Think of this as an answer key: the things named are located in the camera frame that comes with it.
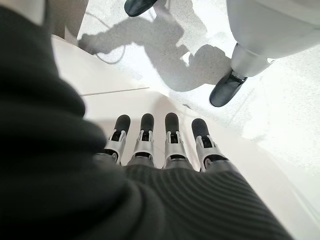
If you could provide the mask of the black silver robot left hand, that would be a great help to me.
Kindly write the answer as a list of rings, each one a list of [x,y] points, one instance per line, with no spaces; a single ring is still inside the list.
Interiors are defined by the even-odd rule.
[[[119,166],[59,77],[45,0],[0,3],[0,237],[3,240],[289,240],[220,159]]]

